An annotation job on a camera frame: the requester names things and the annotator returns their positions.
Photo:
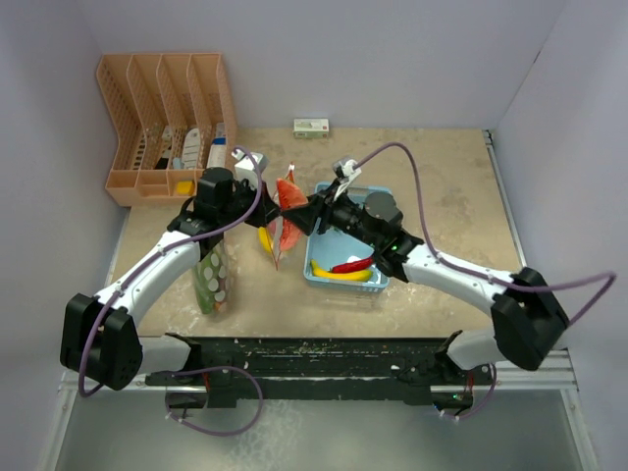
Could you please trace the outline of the green leafy vegetable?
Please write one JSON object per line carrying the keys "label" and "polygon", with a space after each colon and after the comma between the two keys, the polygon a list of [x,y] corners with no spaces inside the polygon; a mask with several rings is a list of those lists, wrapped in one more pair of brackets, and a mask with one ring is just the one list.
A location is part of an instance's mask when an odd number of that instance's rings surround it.
{"label": "green leafy vegetable", "polygon": [[214,313],[214,293],[218,289],[217,279],[223,267],[217,247],[214,247],[192,269],[194,292],[202,314]]}

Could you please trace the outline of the clear polka dot zip bag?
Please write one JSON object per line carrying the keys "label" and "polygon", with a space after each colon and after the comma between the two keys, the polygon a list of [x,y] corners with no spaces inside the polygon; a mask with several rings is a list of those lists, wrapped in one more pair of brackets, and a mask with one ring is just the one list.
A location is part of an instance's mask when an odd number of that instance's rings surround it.
{"label": "clear polka dot zip bag", "polygon": [[203,315],[216,315],[227,308],[230,294],[229,255],[223,239],[192,269],[196,302]]}

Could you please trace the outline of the orange purple papaya slice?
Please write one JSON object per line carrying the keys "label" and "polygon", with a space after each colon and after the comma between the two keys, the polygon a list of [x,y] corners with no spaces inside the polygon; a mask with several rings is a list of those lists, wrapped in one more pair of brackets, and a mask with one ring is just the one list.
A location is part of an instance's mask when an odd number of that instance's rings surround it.
{"label": "orange purple papaya slice", "polygon": [[214,293],[214,311],[220,313],[228,306],[230,295],[230,279],[228,276],[218,278],[218,289]]}

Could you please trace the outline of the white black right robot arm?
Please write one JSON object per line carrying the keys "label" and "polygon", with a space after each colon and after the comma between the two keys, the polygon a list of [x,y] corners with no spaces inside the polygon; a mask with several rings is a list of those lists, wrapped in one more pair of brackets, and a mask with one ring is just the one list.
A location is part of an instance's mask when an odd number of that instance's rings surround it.
{"label": "white black right robot arm", "polygon": [[437,289],[491,318],[489,328],[456,332],[437,350],[437,373],[448,384],[500,361],[535,371],[568,327],[564,310],[537,271],[510,274],[464,260],[446,262],[425,239],[403,228],[403,214],[388,193],[372,193],[363,203],[317,193],[282,214],[306,235],[337,229],[352,236],[372,248],[377,268],[387,277]]}

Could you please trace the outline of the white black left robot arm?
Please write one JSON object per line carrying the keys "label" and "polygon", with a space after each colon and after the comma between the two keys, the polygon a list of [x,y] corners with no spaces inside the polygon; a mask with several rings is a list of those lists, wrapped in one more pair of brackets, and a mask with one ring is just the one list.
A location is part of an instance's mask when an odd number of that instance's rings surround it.
{"label": "white black left robot arm", "polygon": [[67,304],[60,361],[86,380],[119,391],[138,374],[168,372],[181,385],[198,380],[200,358],[189,340],[176,335],[142,338],[137,326],[158,298],[183,273],[209,255],[227,231],[246,223],[262,227],[279,216],[256,156],[206,170],[195,196],[182,206],[156,245],[128,272],[93,296],[75,295]]}

